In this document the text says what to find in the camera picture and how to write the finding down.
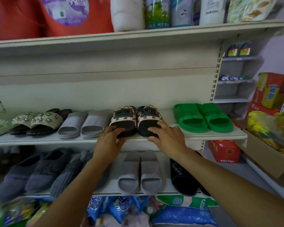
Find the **hand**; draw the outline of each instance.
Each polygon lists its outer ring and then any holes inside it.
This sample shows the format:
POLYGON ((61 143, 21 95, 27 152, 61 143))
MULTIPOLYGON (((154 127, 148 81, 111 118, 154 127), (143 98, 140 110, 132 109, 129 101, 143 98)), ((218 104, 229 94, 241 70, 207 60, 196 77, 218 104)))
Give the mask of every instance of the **hand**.
POLYGON ((117 135, 125 129, 116 128, 116 126, 108 126, 105 131, 102 131, 94 149, 93 160, 109 165, 118 156, 126 138, 120 138, 117 141, 117 135))
POLYGON ((157 134, 159 139, 151 136, 148 141, 156 144, 162 152, 175 160, 180 151, 188 148, 185 144, 184 134, 178 126, 169 127, 163 121, 159 121, 157 124, 162 128, 149 127, 148 130, 157 134))

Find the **laundry detergent bag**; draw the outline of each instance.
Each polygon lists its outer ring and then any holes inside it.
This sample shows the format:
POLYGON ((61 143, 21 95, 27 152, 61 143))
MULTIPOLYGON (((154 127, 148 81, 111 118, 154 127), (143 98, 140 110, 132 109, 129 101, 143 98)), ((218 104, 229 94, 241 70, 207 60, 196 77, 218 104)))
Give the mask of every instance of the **laundry detergent bag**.
POLYGON ((114 32, 110 0, 39 0, 46 19, 46 36, 114 32))
POLYGON ((0 41, 42 36, 37 0, 0 0, 0 41))

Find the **red cardboard box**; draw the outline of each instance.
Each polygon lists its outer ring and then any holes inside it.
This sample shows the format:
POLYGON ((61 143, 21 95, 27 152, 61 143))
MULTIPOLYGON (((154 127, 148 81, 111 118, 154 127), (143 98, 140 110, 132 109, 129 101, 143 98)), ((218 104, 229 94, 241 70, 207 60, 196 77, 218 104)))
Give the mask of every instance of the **red cardboard box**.
POLYGON ((211 140, 208 143, 218 163, 238 163, 241 149, 232 140, 211 140))
POLYGON ((279 109, 269 109, 267 107, 262 106, 261 104, 253 102, 253 101, 250 102, 250 105, 249 105, 249 108, 248 108, 247 114, 246 114, 246 119, 248 117, 248 114, 251 111, 262 111, 262 112, 265 112, 266 114, 269 114, 271 116, 274 116, 276 113, 280 112, 279 109))
POLYGON ((284 102, 284 75, 260 73, 252 101, 269 109, 281 109, 284 102))

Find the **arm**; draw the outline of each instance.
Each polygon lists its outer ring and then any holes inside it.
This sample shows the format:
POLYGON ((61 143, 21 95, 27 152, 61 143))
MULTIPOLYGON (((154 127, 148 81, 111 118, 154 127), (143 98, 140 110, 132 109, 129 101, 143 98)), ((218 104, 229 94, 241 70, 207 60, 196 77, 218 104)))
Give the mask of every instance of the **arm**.
POLYGON ((102 173, 118 156, 126 139, 117 135, 125 129, 109 126, 102 132, 93 158, 33 227, 79 227, 102 173))
POLYGON ((159 138, 149 137, 166 155, 193 175, 239 227, 284 226, 284 200, 240 176, 202 158, 185 145, 179 127, 149 128, 159 138))

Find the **green slide sandal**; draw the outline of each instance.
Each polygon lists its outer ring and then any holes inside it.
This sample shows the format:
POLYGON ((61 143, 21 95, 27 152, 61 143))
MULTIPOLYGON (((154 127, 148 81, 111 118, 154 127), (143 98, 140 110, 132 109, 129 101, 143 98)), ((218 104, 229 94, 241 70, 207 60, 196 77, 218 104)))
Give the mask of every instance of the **green slide sandal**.
POLYGON ((214 103, 196 103, 196 105, 204 116, 209 129, 220 133, 233 131, 234 124, 231 119, 214 103))
POLYGON ((182 129, 195 133, 207 132, 205 119, 194 103, 176 104, 173 109, 174 117, 182 129))
POLYGON ((0 135, 7 133, 12 127, 12 119, 16 113, 0 112, 0 135))

